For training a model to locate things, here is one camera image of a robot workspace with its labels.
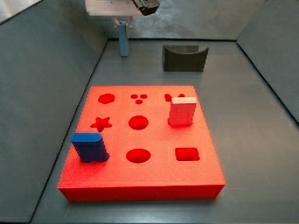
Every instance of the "hole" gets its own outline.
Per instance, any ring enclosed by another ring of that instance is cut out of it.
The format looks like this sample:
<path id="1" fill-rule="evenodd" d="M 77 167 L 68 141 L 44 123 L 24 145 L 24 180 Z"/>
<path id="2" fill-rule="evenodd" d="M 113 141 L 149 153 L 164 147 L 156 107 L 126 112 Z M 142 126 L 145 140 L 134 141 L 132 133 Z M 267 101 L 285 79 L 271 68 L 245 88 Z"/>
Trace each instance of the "hole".
<path id="1" fill-rule="evenodd" d="M 141 164 L 145 162 L 150 157 L 150 153 L 148 150 L 144 149 L 133 149 L 125 154 L 125 158 L 129 162 Z"/>
<path id="2" fill-rule="evenodd" d="M 167 102 L 171 102 L 171 101 L 172 101 L 172 97 L 171 97 L 169 94 L 165 94 L 165 95 L 164 95 L 164 100 L 165 100 Z"/>
<path id="3" fill-rule="evenodd" d="M 137 98 L 137 94 L 130 94 L 130 98 L 136 99 Z"/>
<path id="4" fill-rule="evenodd" d="M 141 94 L 140 97 L 141 97 L 141 99 L 145 99 L 146 98 L 146 94 Z"/>
<path id="5" fill-rule="evenodd" d="M 97 98 L 97 102 L 102 103 L 102 104 L 109 104 L 110 102 L 113 102 L 116 99 L 116 97 L 112 94 L 102 94 L 98 98 Z"/>
<path id="6" fill-rule="evenodd" d="M 141 103 L 142 103 L 141 100 L 136 100 L 136 101 L 134 101 L 134 104 L 141 104 Z"/>
<path id="7" fill-rule="evenodd" d="M 137 115 L 129 119 L 128 125 L 133 130 L 142 130 L 148 125 L 148 120 L 144 116 Z"/>
<path id="8" fill-rule="evenodd" d="M 100 117 L 96 118 L 96 122 L 89 125 L 90 128 L 96 128 L 97 132 L 101 132 L 104 128 L 110 128 L 112 124 L 108 122 L 109 117 L 101 119 Z"/>
<path id="9" fill-rule="evenodd" d="M 175 156 L 177 161 L 199 161 L 199 151 L 196 148 L 176 148 Z"/>

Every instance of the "star-shaped hole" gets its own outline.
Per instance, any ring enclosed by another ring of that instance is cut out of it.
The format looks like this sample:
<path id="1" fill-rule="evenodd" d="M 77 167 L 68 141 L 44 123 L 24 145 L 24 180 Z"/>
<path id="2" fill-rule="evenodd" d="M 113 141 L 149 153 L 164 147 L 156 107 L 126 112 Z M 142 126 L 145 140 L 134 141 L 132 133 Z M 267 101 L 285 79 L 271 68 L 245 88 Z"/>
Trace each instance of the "star-shaped hole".
<path id="1" fill-rule="evenodd" d="M 101 119 L 100 117 L 96 118 L 96 122 L 89 125 L 90 128 L 97 128 L 97 132 L 101 132 L 104 128 L 110 128 L 112 124 L 108 122 L 109 117 Z"/>

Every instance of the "red block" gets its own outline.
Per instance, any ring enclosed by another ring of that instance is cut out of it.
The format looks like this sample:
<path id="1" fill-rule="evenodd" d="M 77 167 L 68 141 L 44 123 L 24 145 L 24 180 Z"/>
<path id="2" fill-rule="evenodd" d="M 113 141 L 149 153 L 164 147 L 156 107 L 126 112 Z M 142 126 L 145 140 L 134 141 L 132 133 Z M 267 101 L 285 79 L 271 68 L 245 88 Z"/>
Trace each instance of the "red block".
<path id="1" fill-rule="evenodd" d="M 104 94 L 116 97 L 109 104 L 98 103 Z M 177 128 L 168 125 L 164 96 L 180 94 L 197 104 L 192 125 Z M 101 130 L 109 159 L 81 163 L 69 147 L 58 183 L 68 201 L 217 197 L 225 179 L 193 87 L 92 87 L 76 132 L 97 132 L 97 117 L 109 117 Z"/>
<path id="2" fill-rule="evenodd" d="M 172 98 L 171 113 L 169 113 L 169 125 L 189 126 L 192 125 L 193 111 L 196 109 L 195 97 L 177 97 Z"/>

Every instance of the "blue block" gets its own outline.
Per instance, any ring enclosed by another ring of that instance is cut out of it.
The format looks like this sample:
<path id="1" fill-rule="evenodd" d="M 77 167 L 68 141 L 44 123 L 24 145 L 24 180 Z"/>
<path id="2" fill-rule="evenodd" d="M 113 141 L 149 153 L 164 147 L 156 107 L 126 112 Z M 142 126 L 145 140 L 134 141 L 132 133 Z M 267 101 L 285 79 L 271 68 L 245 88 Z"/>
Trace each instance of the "blue block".
<path id="1" fill-rule="evenodd" d="M 74 133 L 70 142 L 81 163 L 108 160 L 106 147 L 100 133 Z"/>

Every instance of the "gray table surface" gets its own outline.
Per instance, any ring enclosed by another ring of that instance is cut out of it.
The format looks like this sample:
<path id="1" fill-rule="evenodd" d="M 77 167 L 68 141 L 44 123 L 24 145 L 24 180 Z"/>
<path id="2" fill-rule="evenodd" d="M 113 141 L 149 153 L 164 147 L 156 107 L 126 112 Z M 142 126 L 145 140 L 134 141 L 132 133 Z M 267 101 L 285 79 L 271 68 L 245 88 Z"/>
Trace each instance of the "gray table surface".
<path id="1" fill-rule="evenodd" d="M 162 45 L 207 46 L 204 72 L 164 72 Z M 227 186 L 215 200 L 70 204 L 56 185 L 78 111 L 32 222 L 299 222 L 297 124 L 236 43 L 134 40 L 129 51 L 120 58 L 117 42 L 108 41 L 89 85 L 193 85 Z"/>

